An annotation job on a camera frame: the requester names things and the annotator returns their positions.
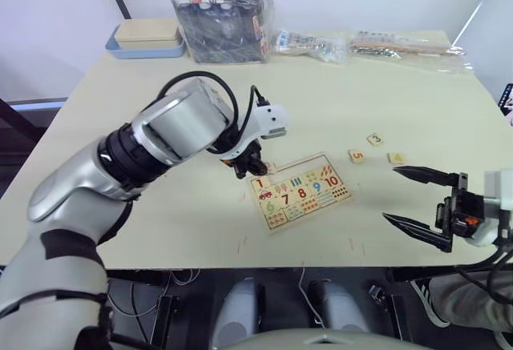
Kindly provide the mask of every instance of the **blue tray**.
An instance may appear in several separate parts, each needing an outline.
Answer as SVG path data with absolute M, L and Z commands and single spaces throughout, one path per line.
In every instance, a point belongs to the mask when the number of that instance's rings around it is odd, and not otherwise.
M 141 58 L 178 58 L 185 52 L 185 42 L 174 48 L 141 48 L 137 50 L 124 50 L 114 38 L 117 26 L 105 45 L 105 49 L 118 59 L 141 59 Z

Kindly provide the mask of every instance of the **beige lid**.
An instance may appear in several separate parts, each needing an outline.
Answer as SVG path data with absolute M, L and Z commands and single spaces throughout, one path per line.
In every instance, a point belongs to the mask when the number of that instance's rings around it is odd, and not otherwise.
M 146 40 L 176 40 L 175 19 L 126 19 L 116 31 L 117 42 L 140 42 Z

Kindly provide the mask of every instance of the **floor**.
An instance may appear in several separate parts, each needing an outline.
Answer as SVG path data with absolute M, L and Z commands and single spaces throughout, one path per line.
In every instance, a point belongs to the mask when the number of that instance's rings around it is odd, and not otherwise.
M 168 333 L 166 349 L 207 348 L 208 335 L 213 330 L 213 322 L 223 299 L 236 282 L 248 276 L 254 277 L 265 287 L 263 331 L 309 326 L 309 310 L 297 289 L 300 268 L 206 270 L 193 284 L 183 287 L 172 284 L 169 288 L 168 295 L 179 296 L 180 302 Z M 311 280 L 325 278 L 338 282 L 352 293 L 375 333 L 393 336 L 389 316 L 374 304 L 367 293 L 372 283 L 381 284 L 388 292 L 404 296 L 410 330 L 416 344 L 437 350 L 499 350 L 493 333 L 487 330 L 435 327 L 427 319 L 422 304 L 408 284 L 389 284 L 386 281 L 385 268 L 308 268 L 303 285 L 306 288 Z M 132 312 L 130 284 L 125 280 L 111 280 L 111 296 L 125 312 Z M 139 313 L 153 306 L 162 292 L 159 287 L 145 284 L 136 284 L 134 290 Z M 141 317 L 148 338 L 151 338 L 155 317 L 156 312 Z M 115 314 L 115 331 L 141 339 L 135 318 L 119 313 Z

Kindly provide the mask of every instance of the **red car illustration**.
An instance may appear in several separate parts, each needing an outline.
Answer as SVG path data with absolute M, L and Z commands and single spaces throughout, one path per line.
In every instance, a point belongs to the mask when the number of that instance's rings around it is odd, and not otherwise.
M 270 198 L 271 196 L 273 196 L 271 191 L 262 191 L 258 198 L 260 198 L 260 200 L 264 200 L 265 198 Z

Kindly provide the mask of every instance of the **sneaker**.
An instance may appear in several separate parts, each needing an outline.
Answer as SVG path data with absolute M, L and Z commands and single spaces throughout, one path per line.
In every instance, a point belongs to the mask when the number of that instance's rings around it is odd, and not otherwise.
M 430 321 L 439 328 L 446 328 L 450 325 L 450 322 L 440 318 L 440 316 L 438 316 L 434 311 L 433 302 L 431 301 L 429 282 L 430 280 L 412 280 L 410 281 L 410 284 L 422 301 L 427 317 Z
M 494 332 L 497 345 L 502 350 L 513 350 L 513 333 L 509 332 Z

